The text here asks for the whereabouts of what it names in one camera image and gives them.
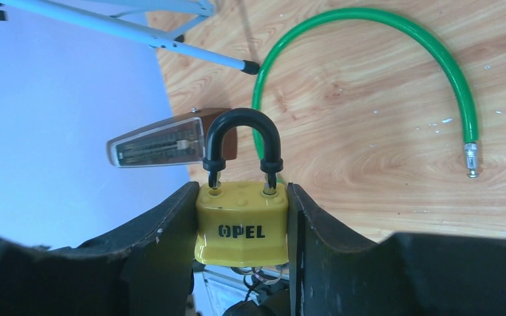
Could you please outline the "yellow black padlock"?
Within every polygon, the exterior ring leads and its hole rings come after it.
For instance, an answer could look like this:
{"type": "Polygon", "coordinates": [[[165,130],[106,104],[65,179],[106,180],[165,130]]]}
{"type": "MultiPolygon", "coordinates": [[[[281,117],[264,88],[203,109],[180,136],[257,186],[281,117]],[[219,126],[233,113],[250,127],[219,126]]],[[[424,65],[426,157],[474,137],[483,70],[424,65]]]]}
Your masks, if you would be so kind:
{"type": "Polygon", "coordinates": [[[205,265],[236,268],[286,263],[289,202],[284,184],[277,179],[283,170],[283,159],[273,121],[254,109],[231,109],[212,122],[205,149],[203,168],[208,172],[208,181],[201,185],[196,200],[196,260],[205,265]],[[226,167],[224,138],[239,126],[251,127],[263,139],[263,182],[220,181],[226,167]]]}

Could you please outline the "keys of yellow padlock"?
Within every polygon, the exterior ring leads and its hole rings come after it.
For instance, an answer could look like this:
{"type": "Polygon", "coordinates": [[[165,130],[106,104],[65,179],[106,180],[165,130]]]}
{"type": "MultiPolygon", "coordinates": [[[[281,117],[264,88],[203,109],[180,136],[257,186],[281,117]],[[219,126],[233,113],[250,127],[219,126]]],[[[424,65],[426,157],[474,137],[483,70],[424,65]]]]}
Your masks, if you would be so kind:
{"type": "Polygon", "coordinates": [[[288,264],[269,266],[267,269],[264,267],[231,267],[231,270],[238,275],[251,276],[262,284],[273,285],[286,275],[288,264]]]}

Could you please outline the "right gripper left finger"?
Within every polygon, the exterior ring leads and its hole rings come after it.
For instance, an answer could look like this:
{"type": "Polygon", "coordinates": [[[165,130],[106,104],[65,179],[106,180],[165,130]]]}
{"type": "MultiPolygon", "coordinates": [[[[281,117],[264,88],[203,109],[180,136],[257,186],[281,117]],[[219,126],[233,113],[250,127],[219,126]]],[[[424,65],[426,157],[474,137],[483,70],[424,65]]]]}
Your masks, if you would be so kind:
{"type": "Polygon", "coordinates": [[[0,315],[184,315],[199,185],[76,248],[0,238],[0,315]]]}

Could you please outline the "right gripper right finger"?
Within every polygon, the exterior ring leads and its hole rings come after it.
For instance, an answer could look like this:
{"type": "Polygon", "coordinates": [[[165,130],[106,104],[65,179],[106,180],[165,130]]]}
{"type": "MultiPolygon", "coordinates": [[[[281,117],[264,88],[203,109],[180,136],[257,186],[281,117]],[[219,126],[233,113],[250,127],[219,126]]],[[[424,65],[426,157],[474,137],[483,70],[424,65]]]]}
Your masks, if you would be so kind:
{"type": "Polygon", "coordinates": [[[287,187],[292,315],[506,315],[506,239],[397,232],[376,243],[287,187]]]}

